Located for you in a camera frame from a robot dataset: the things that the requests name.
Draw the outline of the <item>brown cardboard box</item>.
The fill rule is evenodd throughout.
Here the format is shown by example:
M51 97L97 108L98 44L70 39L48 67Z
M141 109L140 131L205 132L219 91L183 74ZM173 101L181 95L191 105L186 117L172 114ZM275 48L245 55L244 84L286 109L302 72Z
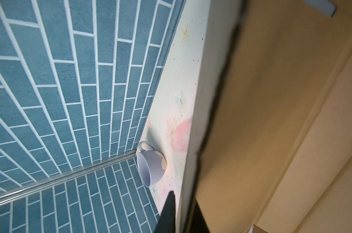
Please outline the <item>brown cardboard box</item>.
M212 1L179 231L301 231L352 157L352 1Z

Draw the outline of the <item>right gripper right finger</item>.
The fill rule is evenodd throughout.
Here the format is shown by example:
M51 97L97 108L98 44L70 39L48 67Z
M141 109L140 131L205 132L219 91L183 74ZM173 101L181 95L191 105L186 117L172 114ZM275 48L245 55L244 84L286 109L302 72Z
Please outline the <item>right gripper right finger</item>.
M202 211L198 202L195 202L194 212L192 215L191 224L189 227L190 233L210 233L210 230L203 217Z

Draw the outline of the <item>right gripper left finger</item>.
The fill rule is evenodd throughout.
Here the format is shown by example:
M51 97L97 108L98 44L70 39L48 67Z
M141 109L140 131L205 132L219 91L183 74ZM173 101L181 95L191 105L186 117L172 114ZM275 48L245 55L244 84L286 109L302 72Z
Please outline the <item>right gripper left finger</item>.
M176 201L174 191L168 193L154 233L176 232Z

